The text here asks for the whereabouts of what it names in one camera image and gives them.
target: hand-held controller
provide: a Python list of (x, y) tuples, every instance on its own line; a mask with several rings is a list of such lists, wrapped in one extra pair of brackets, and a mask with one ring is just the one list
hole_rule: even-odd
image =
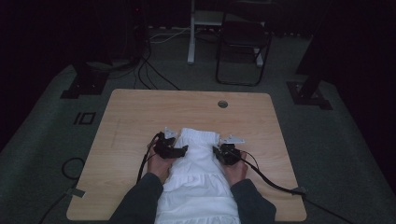
[(222, 144), (220, 148), (213, 147), (216, 158), (224, 165), (234, 165), (241, 160), (241, 151), (235, 144)]
[(158, 140), (154, 146), (155, 153), (160, 155), (163, 159), (184, 157), (189, 146), (176, 148), (174, 147), (175, 141), (175, 137), (166, 139), (164, 133), (158, 133)]

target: white towel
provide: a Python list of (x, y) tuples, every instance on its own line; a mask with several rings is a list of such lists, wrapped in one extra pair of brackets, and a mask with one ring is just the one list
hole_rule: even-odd
[(175, 147), (189, 148), (170, 169), (155, 223), (240, 223), (230, 186), (212, 151), (218, 143), (218, 133), (182, 129)]

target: chair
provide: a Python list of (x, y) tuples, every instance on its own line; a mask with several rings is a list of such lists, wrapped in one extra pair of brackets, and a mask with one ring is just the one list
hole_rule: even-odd
[[(232, 1), (224, 10), (217, 50), (216, 80), (222, 84), (256, 86), (262, 81), (273, 33), (282, 32), (283, 9), (279, 4), (259, 1)], [(220, 79), (219, 65), (221, 49), (228, 47), (249, 48), (256, 62), (262, 50), (266, 48), (262, 68), (256, 82), (245, 83)]]

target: hand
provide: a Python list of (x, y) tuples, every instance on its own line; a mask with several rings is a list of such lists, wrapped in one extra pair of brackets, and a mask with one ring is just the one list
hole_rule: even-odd
[[(241, 151), (241, 158), (245, 159), (246, 157), (247, 153)], [(246, 179), (247, 177), (248, 166), (245, 164), (244, 161), (238, 161), (234, 165), (222, 164), (221, 166), (224, 170), (225, 177), (227, 178), (230, 187), (238, 183), (239, 181)]]
[(149, 150), (148, 157), (148, 173), (153, 173), (160, 179), (166, 178), (168, 169), (176, 159), (163, 159), (160, 155), (156, 155), (154, 147)]

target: desk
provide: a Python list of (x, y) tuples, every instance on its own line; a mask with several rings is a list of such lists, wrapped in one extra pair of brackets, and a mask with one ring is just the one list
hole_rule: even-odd
[[(218, 102), (227, 101), (220, 108)], [(297, 181), (272, 105), (265, 93), (213, 91), (113, 91), (77, 188), (67, 210), (71, 220), (108, 220), (134, 185), (146, 145), (164, 127), (213, 131), (244, 138), (237, 147), (250, 152), (276, 184), (294, 189)], [(300, 196), (269, 187), (248, 169), (258, 191), (277, 208), (276, 220), (306, 218)]]
[[(191, 0), (191, 30), (189, 54), (187, 57), (188, 64), (193, 64), (195, 61), (195, 25), (221, 26), (222, 17), (223, 12), (220, 11), (195, 10), (195, 0)], [(257, 57), (256, 64), (258, 67), (262, 67), (263, 61), (261, 55)]]

